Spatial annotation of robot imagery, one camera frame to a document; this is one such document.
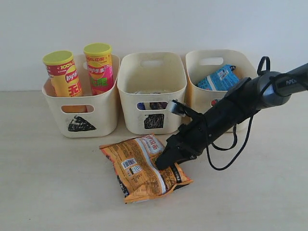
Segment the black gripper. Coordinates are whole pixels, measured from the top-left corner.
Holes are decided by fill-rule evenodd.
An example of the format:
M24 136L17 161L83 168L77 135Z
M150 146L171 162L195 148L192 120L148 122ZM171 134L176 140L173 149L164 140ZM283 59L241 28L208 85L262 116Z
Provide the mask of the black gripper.
M167 147L155 161L157 169L164 170L201 155L223 133L253 115L257 96L257 83L248 81L227 92L204 114L194 111L192 121L167 139Z

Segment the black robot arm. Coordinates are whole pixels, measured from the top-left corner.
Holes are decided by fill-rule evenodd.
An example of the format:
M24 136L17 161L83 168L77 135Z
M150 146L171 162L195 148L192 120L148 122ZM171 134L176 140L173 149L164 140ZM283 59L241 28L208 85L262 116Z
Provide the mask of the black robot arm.
M185 114L192 121L179 127L167 139L167 145L155 165L163 170L174 163L194 160L227 130L260 110L285 104L293 93L308 89L308 66L302 65L287 73L261 71L256 78L245 77L204 114L184 104L171 101L171 112Z

